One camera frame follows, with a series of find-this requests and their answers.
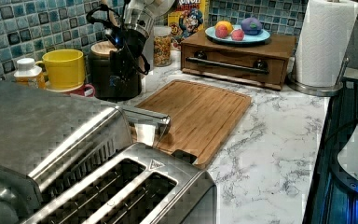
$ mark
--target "bread box handle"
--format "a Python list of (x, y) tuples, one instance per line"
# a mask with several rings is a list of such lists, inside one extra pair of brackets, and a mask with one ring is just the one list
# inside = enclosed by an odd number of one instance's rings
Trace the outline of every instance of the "bread box handle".
[(209, 61), (209, 60), (207, 60), (206, 53), (203, 52), (202, 50), (195, 52), (194, 57), (187, 57), (186, 62), (212, 65), (212, 66), (225, 67), (225, 68), (233, 68), (233, 69), (238, 69), (241, 71), (251, 72), (251, 73), (256, 73), (256, 74), (267, 75), (269, 73), (268, 64), (265, 61), (262, 61), (261, 59), (255, 61), (253, 64), (253, 67), (245, 67), (245, 66), (239, 66), (239, 65), (235, 65), (235, 64)]

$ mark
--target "wooden bread box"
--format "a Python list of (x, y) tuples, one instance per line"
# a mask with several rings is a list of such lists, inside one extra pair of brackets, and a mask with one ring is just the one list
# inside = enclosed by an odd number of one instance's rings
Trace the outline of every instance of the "wooden bread box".
[(181, 43), (181, 70), (280, 91), (295, 44), (292, 35), (271, 35), (261, 44), (229, 46), (198, 31)]

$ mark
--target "tile backsplash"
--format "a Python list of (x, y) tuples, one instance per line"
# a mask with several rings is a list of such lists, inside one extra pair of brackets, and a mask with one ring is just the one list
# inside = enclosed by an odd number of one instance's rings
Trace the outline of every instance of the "tile backsplash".
[[(100, 4), (95, 0), (0, 0), (0, 77), (10, 77), (18, 59), (41, 60), (55, 49), (80, 49), (88, 55), (94, 43), (105, 39), (103, 26), (86, 20), (87, 13)], [(108, 5), (121, 14), (124, 0), (108, 0)], [(94, 15), (106, 20), (102, 12)]]
[(218, 21), (241, 24), (245, 18), (259, 19), (273, 34), (299, 36), (308, 0), (222, 0), (210, 3), (211, 25)]

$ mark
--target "white marble countertop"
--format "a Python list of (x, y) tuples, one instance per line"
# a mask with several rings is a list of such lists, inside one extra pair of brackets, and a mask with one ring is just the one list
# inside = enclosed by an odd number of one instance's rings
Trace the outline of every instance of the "white marble countertop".
[(329, 98), (183, 74), (180, 52), (172, 51), (172, 64), (156, 67), (143, 79), (143, 92), (122, 104), (137, 105), (175, 79), (252, 97), (208, 168), (217, 186), (217, 223), (301, 223)]

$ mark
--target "toaster slot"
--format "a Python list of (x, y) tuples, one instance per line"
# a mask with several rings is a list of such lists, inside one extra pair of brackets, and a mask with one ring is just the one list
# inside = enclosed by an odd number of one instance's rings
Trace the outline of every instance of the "toaster slot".
[(39, 223), (82, 223), (144, 169), (144, 166), (134, 161), (121, 161)]
[(74, 165), (67, 171), (63, 172), (46, 190), (42, 192), (43, 201), (50, 202), (60, 196), (66, 190), (71, 188), (75, 183), (81, 181), (84, 177), (91, 174), (103, 163), (116, 155), (112, 139), (107, 139), (94, 148), (91, 153), (84, 158), (74, 162)]
[(153, 173), (129, 196), (114, 207), (107, 216), (102, 218), (100, 223), (141, 223), (175, 186), (176, 183), (168, 177)]

